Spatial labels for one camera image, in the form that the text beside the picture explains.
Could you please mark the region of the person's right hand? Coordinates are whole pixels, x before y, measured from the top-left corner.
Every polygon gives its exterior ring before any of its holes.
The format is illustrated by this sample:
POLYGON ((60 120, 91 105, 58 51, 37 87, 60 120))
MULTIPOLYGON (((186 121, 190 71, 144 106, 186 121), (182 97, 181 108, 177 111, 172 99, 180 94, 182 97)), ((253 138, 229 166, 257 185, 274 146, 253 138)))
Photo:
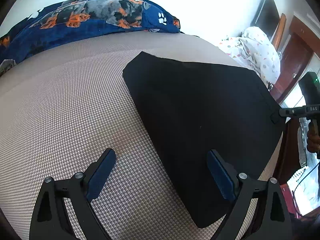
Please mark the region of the person's right hand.
POLYGON ((319 136, 316 134, 314 127, 309 127, 307 137, 307 150, 310 153, 318 153, 319 136))

